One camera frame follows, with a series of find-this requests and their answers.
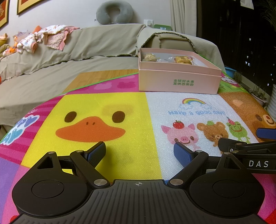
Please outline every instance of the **pink box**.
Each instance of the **pink box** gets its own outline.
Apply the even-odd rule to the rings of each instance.
[[[145,53],[168,57],[192,56],[197,65],[169,62],[143,62]],[[141,48],[139,52],[139,90],[159,92],[189,92],[217,94],[221,81],[221,69],[191,51]]]

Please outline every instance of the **bear eye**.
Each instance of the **bear eye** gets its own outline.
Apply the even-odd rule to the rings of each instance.
[[[112,120],[114,123],[121,123],[124,121],[125,118],[125,114],[122,111],[116,111],[113,115],[112,115]]]
[[[66,114],[64,121],[66,123],[72,122],[76,118],[76,116],[77,116],[77,112],[71,111],[68,114]]]
[[[261,118],[261,116],[260,116],[260,115],[255,114],[255,117],[256,117],[256,119],[257,119],[258,121],[262,121],[262,118]]]

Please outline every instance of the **black ribbed plate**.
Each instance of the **black ribbed plate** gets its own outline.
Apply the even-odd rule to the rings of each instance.
[[[207,214],[189,200],[184,190],[170,188],[162,180],[116,180],[109,188],[94,190],[89,200],[71,214],[47,219],[24,214],[13,223],[265,224],[255,214],[236,219]]]

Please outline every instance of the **white ribbed cylinder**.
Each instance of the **white ribbed cylinder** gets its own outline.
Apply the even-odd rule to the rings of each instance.
[[[269,113],[270,116],[276,118],[276,85],[275,84],[273,84],[272,95],[270,98],[269,105],[267,107],[267,112]]]

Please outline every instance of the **rainbow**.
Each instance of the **rainbow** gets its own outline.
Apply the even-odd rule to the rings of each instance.
[[[197,103],[201,103],[201,104],[205,104],[202,100],[196,99],[196,98],[186,98],[184,100],[182,100],[183,104],[190,104],[191,102],[197,102]]]

